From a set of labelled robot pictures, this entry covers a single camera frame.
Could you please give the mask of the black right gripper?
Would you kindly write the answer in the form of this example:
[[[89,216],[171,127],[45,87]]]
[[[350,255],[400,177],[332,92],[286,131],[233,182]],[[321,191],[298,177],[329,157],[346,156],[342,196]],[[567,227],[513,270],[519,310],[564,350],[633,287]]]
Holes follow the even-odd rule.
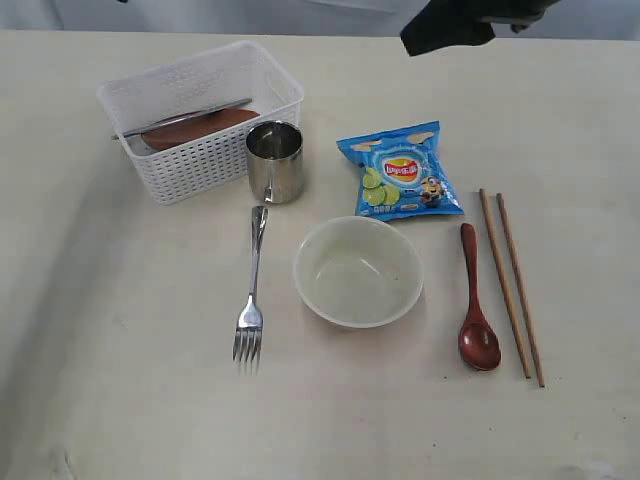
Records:
[[[402,29],[410,56],[452,46],[481,46],[495,38],[490,23],[509,25],[514,33],[540,20],[555,0],[433,0]]]

